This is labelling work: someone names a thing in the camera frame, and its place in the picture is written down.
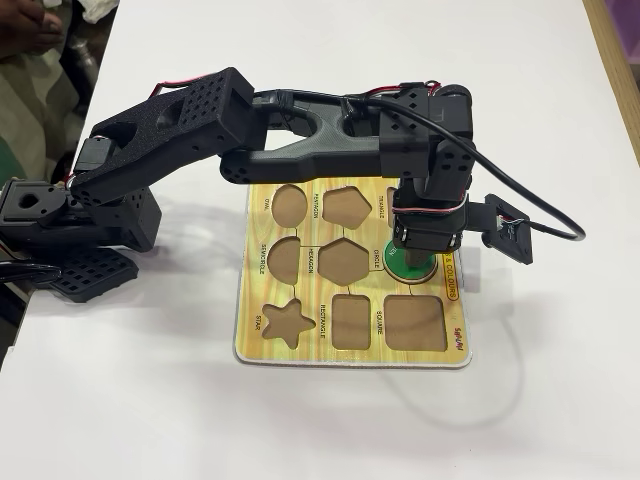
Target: wooden puzzle board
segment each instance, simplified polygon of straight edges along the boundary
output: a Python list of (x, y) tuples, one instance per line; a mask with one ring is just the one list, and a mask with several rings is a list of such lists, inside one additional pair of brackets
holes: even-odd
[(437, 255), (435, 275), (417, 285), (384, 268), (396, 184), (339, 178), (250, 187), (235, 339), (241, 361), (405, 368), (469, 362), (457, 252)]

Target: white table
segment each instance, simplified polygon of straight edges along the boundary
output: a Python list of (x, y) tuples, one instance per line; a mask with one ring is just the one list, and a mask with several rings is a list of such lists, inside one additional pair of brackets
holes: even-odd
[[(640, 476), (640, 171), (582, 3), (452, 3), (123, 2), (85, 134), (159, 80), (230, 65), (257, 89), (467, 86), (478, 148), (588, 234), (535, 233), (528, 267), (465, 237), (471, 364), (239, 364), (246, 190), (212, 158), (154, 185), (137, 281), (32, 299), (0, 375), (2, 478)], [(480, 167), (471, 192), (551, 222)]]

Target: robotic arm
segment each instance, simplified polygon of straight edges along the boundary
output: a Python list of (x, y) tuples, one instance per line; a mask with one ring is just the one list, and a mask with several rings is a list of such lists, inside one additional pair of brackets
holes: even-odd
[[(185, 88), (155, 95), (161, 86)], [(409, 266), (455, 251), (465, 230), (482, 232), (486, 246), (524, 264), (533, 261), (532, 228), (584, 238), (575, 222), (477, 152), (471, 95), (459, 85), (407, 83), (346, 96), (254, 93), (236, 69), (227, 68), (158, 87), (147, 101), (93, 128), (64, 188), (12, 180), (0, 196), (0, 240), (32, 259), (59, 265), (62, 277), (46, 285), (75, 301), (137, 275), (133, 262), (96, 247), (150, 250), (161, 212), (149, 185), (213, 155), (221, 158), (223, 178), (237, 184), (398, 178), (393, 243), (405, 249)], [(305, 138), (265, 151), (267, 131), (277, 129)], [(531, 222), (494, 195), (470, 202), (476, 162), (575, 234)], [(96, 271), (102, 274), (97, 279)]]

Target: person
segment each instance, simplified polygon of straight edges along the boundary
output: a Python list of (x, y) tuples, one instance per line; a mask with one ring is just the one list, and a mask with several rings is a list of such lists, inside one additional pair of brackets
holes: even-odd
[(60, 18), (34, 0), (0, 0), (0, 60), (45, 53), (63, 40)]
[(0, 0), (0, 188), (12, 178), (47, 180), (72, 150), (65, 122), (78, 95), (59, 59), (71, 0), (47, 10)]

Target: black wire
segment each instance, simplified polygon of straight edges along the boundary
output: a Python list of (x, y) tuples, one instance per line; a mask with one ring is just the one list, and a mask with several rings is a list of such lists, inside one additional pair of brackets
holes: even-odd
[(0, 283), (18, 280), (37, 280), (49, 283), (57, 280), (61, 275), (62, 271), (56, 265), (37, 263), (32, 260), (0, 262)]
[(548, 233), (550, 235), (554, 235), (559, 238), (563, 238), (566, 240), (573, 240), (576, 242), (579, 242), (580, 240), (583, 240), (586, 237), (586, 233), (582, 229), (582, 227), (580, 227), (580, 225), (574, 222), (571, 218), (569, 218), (567, 215), (562, 213), (553, 205), (545, 202), (543, 199), (538, 197), (535, 193), (531, 192), (530, 190), (522, 186), (520, 183), (515, 181), (513, 178), (511, 178), (509, 175), (503, 172), (497, 165), (491, 162), (491, 160), (489, 160), (487, 157), (482, 155), (471, 145), (467, 144), (463, 139), (461, 139), (454, 133), (450, 132), (446, 128), (442, 127), (441, 125), (438, 125), (436, 122), (433, 122), (432, 120), (428, 119), (424, 115), (420, 115), (419, 113), (414, 112), (410, 108), (404, 107), (402, 105), (398, 105), (393, 102), (389, 102), (387, 100), (382, 100), (379, 98), (361, 98), (359, 96), (353, 96), (353, 97), (347, 96), (347, 99), (355, 104), (359, 103), (361, 105), (380, 107), (386, 110), (390, 110), (392, 112), (399, 113), (421, 125), (424, 125), (428, 129), (433, 130), (436, 133), (439, 133), (444, 138), (446, 138), (447, 140), (451, 141), (452, 143), (460, 147), (467, 154), (475, 158), (475, 160), (480, 165), (482, 165), (487, 171), (489, 171), (489, 173), (491, 173), (494, 177), (496, 177), (498, 180), (504, 183), (507, 187), (511, 188), (516, 193), (519, 193), (524, 198), (526, 198), (531, 203), (533, 203), (536, 207), (540, 208), (542, 211), (548, 213), (553, 218), (561, 222), (564, 226), (566, 226), (569, 230), (571, 230), (573, 234), (563, 232), (561, 230), (556, 230), (555, 228), (547, 227), (546, 225), (542, 225), (540, 223), (526, 221), (527, 225), (529, 225), (534, 230), (538, 230), (540, 232)]
[(185, 82), (166, 82), (166, 83), (163, 82), (163, 83), (159, 83), (158, 85), (162, 88), (182, 88), (182, 87), (188, 87), (189, 85), (193, 85), (198, 80), (200, 79), (196, 78), (194, 80), (187, 80)]

